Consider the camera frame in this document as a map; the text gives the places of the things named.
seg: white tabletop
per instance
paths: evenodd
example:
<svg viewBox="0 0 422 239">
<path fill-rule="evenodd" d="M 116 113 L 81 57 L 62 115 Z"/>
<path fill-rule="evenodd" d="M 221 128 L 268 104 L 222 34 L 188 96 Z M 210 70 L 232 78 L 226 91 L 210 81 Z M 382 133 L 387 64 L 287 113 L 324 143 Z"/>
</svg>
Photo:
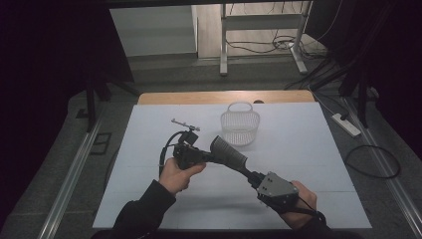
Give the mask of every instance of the white tabletop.
<svg viewBox="0 0 422 239">
<path fill-rule="evenodd" d="M 137 200 L 158 178 L 161 149 L 186 128 L 177 119 L 201 127 L 195 146 L 209 151 L 221 135 L 220 115 L 227 105 L 134 106 L 112 170 L 95 228 L 111 228 L 122 206 Z M 317 209 L 331 228 L 370 228 L 318 103 L 254 105 L 261 123 L 254 142 L 237 149 L 248 156 L 251 171 L 275 172 L 299 180 L 318 197 Z M 167 151 L 170 157 L 172 148 Z M 287 229 L 272 209 L 259 202 L 246 177 L 208 163 L 177 194 L 165 213 L 162 229 Z"/>
</svg>

